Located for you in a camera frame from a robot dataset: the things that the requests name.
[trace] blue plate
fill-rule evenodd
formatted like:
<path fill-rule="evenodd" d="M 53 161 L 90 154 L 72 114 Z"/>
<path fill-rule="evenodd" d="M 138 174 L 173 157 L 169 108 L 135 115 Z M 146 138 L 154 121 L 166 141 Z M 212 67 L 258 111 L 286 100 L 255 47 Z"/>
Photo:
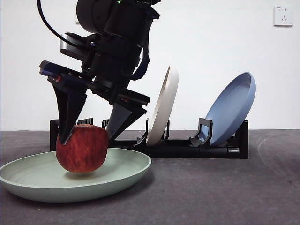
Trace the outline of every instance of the blue plate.
<path fill-rule="evenodd" d="M 206 119 L 212 120 L 211 146 L 226 142 L 247 117 L 255 98 L 256 84 L 250 73 L 236 77 L 219 95 Z M 204 141 L 208 127 L 202 126 L 199 139 Z"/>

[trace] black cable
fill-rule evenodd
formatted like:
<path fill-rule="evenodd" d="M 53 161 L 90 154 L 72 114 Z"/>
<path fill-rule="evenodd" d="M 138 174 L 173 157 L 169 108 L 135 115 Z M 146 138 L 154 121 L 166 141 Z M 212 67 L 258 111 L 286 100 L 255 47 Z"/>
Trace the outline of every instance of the black cable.
<path fill-rule="evenodd" d="M 67 39 L 65 39 L 64 37 L 62 37 L 61 35 L 59 35 L 51 26 L 50 24 L 47 22 L 47 20 L 45 19 L 45 16 L 43 14 L 43 10 L 42 10 L 42 6 L 41 6 L 41 0 L 37 0 L 37 8 L 38 8 L 38 12 L 39 15 L 41 16 L 44 24 L 46 25 L 46 27 L 55 35 L 57 36 L 59 39 L 61 39 L 62 41 L 66 42 L 67 44 L 74 46 L 76 48 L 83 48 L 83 46 L 81 45 L 76 45 L 70 41 L 68 41 Z"/>

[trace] red apple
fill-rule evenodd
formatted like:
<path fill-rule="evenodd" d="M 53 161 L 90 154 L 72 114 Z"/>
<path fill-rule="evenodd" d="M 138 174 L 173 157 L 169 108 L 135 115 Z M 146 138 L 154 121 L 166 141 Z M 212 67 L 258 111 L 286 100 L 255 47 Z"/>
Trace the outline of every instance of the red apple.
<path fill-rule="evenodd" d="M 104 163 L 109 138 L 102 127 L 75 125 L 66 145 L 56 141 L 56 158 L 70 172 L 87 173 Z"/>

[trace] black dish rack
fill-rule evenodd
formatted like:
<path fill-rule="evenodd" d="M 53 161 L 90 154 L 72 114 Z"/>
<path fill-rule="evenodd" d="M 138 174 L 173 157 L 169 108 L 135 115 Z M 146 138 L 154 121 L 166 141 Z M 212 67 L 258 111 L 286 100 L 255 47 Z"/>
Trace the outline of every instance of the black dish rack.
<path fill-rule="evenodd" d="M 105 128 L 109 120 L 102 122 Z M 170 121 L 168 121 L 161 141 L 155 146 L 147 146 L 148 123 L 146 120 L 145 133 L 137 139 L 111 140 L 110 148 L 130 149 L 142 152 L 151 158 L 248 158 L 249 157 L 249 129 L 248 121 L 245 120 L 239 129 L 225 143 L 212 147 L 213 121 L 200 118 L 196 134 L 188 139 L 169 139 Z M 79 120 L 77 124 L 93 124 L 93 118 Z M 204 141 L 199 140 L 202 126 L 208 127 L 208 136 Z M 50 151 L 55 151 L 55 145 L 59 130 L 59 120 L 50 121 Z"/>

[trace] electrical socket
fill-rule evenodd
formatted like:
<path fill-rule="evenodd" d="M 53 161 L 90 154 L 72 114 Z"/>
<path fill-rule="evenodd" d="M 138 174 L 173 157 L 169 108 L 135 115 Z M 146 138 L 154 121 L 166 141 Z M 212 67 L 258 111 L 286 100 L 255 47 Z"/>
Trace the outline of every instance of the electrical socket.
<path fill-rule="evenodd" d="M 274 6 L 274 26 L 293 26 L 293 12 L 291 7 Z"/>

